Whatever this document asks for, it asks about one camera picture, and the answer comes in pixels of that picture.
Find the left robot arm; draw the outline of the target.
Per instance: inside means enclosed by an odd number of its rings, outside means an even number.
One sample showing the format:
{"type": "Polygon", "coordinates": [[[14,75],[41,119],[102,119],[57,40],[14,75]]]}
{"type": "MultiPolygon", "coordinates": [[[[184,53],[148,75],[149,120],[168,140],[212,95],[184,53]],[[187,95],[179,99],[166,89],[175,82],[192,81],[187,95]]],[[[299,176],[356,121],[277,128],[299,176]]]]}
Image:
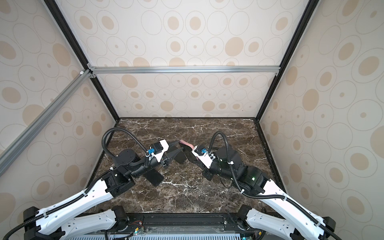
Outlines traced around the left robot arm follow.
{"type": "Polygon", "coordinates": [[[82,214],[127,192],[135,185],[135,178],[143,176],[158,186],[164,176],[156,168],[169,166],[174,159],[183,157],[183,151],[181,142],[166,140],[152,144],[143,157],[132,149],[125,149],[113,157],[114,166],[86,189],[55,205],[25,210],[23,223],[6,233],[4,239],[8,240],[21,229],[25,231],[25,240],[67,240],[96,231],[125,230],[129,224],[122,207],[85,217],[82,214]]]}

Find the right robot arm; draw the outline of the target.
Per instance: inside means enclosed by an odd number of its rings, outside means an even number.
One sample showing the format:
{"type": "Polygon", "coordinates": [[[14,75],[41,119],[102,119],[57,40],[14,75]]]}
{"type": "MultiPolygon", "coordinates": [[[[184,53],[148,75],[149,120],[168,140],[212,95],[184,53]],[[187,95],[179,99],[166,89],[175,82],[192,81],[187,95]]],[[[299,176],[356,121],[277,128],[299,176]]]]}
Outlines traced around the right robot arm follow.
{"type": "Polygon", "coordinates": [[[335,221],[321,217],[303,207],[257,167],[243,163],[232,147],[212,148],[180,144],[186,158],[203,170],[211,180],[219,176],[232,181],[232,186],[247,198],[260,200],[280,216],[274,217],[250,206],[242,206],[237,221],[241,229],[259,229],[284,240],[336,240],[335,221]]]}

